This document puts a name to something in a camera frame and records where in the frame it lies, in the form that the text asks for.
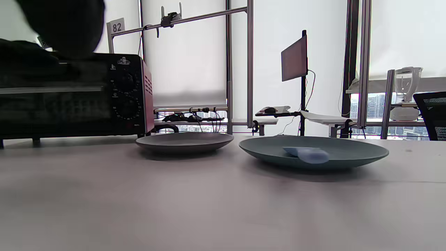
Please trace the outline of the person's right hand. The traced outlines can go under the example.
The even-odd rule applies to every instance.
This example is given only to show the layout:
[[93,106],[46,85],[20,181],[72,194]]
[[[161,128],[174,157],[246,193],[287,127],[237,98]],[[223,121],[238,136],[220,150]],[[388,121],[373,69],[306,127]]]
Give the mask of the person's right hand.
[[30,28],[68,58],[89,57],[105,25],[103,0],[18,0]]

